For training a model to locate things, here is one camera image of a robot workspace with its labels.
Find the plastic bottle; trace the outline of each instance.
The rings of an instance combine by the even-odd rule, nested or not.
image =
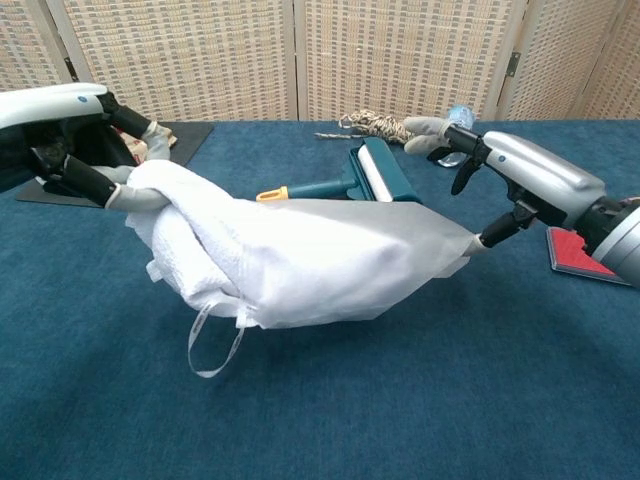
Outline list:
[[[456,125],[460,125],[467,130],[471,130],[471,128],[473,127],[473,122],[475,122],[476,120],[475,115],[466,105],[454,105],[453,107],[451,107],[447,118]],[[438,160],[438,163],[447,168],[457,167],[464,161],[465,158],[467,158],[466,153],[456,152]]]

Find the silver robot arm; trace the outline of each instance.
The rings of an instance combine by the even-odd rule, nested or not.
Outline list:
[[[92,83],[4,92],[0,104],[0,192],[38,176],[47,191],[104,207],[116,185],[93,167],[136,165],[111,127],[138,139],[152,127]]]
[[[453,195],[482,166],[507,182],[514,209],[482,232],[484,246],[493,247],[538,219],[575,230],[588,255],[640,288],[640,202],[608,197],[602,180],[515,135],[491,131],[481,136],[451,124],[443,136],[447,146],[432,151],[430,160],[456,151],[469,155],[456,175]]]

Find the white towel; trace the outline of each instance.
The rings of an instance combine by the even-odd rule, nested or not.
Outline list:
[[[131,213],[127,225],[152,251],[152,280],[165,280],[201,312],[189,348],[207,315],[235,317],[240,334],[230,356],[246,327],[373,319],[431,278],[458,270],[474,241],[415,203],[261,204],[163,160],[135,168],[127,185],[171,202]]]

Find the adhesive roller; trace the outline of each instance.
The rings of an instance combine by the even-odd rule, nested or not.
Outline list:
[[[352,149],[342,171],[342,176],[337,179],[282,186],[259,194],[256,200],[346,197],[351,200],[422,203],[389,146],[378,137],[365,138],[360,147]]]

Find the blue carpet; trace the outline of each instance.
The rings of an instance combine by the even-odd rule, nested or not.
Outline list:
[[[484,123],[638,194],[640,122]],[[331,178],[333,123],[216,125],[189,167],[235,196]],[[426,205],[479,230],[511,208],[481,170],[406,156]],[[0,478],[640,478],[640,294],[552,272],[535,225],[381,318],[247,331],[191,374],[195,312],[145,272],[124,215],[0,195]],[[235,334],[212,320],[195,361]]]

